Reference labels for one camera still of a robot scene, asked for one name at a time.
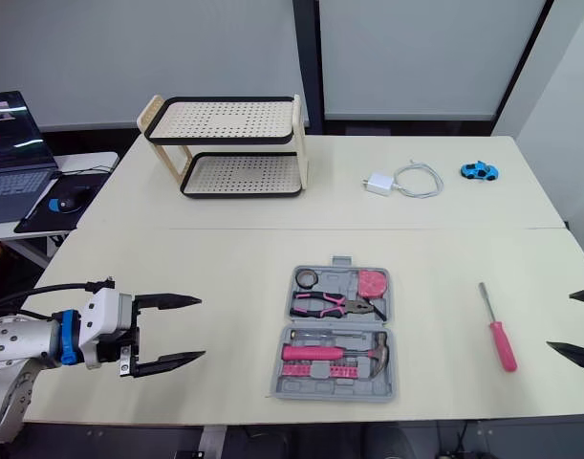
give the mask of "pliers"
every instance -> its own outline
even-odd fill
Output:
[[[293,305],[290,310],[292,316],[300,317],[335,317],[341,318],[347,314],[368,314],[375,313],[383,321],[387,320],[384,313],[379,311],[374,304],[370,303],[368,300],[359,297],[358,299],[347,299],[345,295],[342,294],[328,294],[325,292],[295,292],[293,294],[294,299],[321,299],[329,303],[335,304],[333,308],[323,309],[321,311],[309,311],[308,309],[298,308]]]

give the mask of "charger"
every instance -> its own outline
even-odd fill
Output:
[[[410,169],[420,169],[430,174],[434,179],[436,189],[425,193],[414,193],[413,191],[405,188],[404,186],[401,186],[399,184],[398,177],[402,172],[405,172]],[[401,167],[396,172],[394,172],[393,177],[373,172],[370,175],[370,178],[368,180],[364,180],[363,183],[366,186],[366,191],[380,194],[381,196],[389,196],[393,188],[397,189],[400,193],[402,193],[404,196],[408,196],[409,198],[421,199],[431,198],[432,196],[438,196],[443,191],[443,179],[441,178],[440,175],[438,175],[438,172],[436,172],[426,163],[415,163],[414,161],[411,161],[410,165],[405,165],[404,167]]]
[[[364,180],[366,190],[382,196],[389,196],[394,186],[394,178],[373,172],[368,180]]]

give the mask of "mouse pad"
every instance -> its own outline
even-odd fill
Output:
[[[110,174],[76,174],[61,176],[39,201],[34,210],[20,220],[14,232],[74,230],[84,210],[92,203],[98,191],[109,178]],[[72,194],[78,188],[90,188],[85,205],[70,213],[60,213],[50,210],[50,199]]]

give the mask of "white wall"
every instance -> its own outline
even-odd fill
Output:
[[[0,91],[39,127],[132,126],[154,94],[303,94],[291,0],[0,0]]]
[[[543,5],[320,0],[326,119],[491,120]]]
[[[584,0],[555,0],[493,136],[516,138],[584,19]]]
[[[584,249],[584,19],[516,140]]]

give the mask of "blue toy car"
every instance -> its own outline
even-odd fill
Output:
[[[474,164],[464,164],[462,175],[467,179],[495,180],[500,174],[494,165],[477,161]]]

